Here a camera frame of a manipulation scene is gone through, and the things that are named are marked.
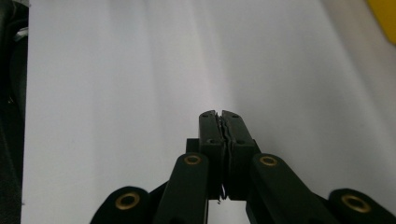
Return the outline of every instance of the white surface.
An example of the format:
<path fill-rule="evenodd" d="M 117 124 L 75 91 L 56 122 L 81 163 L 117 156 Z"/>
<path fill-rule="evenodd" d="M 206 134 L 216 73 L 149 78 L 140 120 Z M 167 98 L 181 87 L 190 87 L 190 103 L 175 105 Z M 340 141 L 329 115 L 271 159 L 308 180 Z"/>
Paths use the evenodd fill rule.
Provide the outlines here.
<path fill-rule="evenodd" d="M 396 214 L 396 48 L 364 2 L 32 0 L 22 223 L 153 190 L 198 115 L 241 115 L 314 192 Z M 211 203 L 209 223 L 248 223 Z"/>

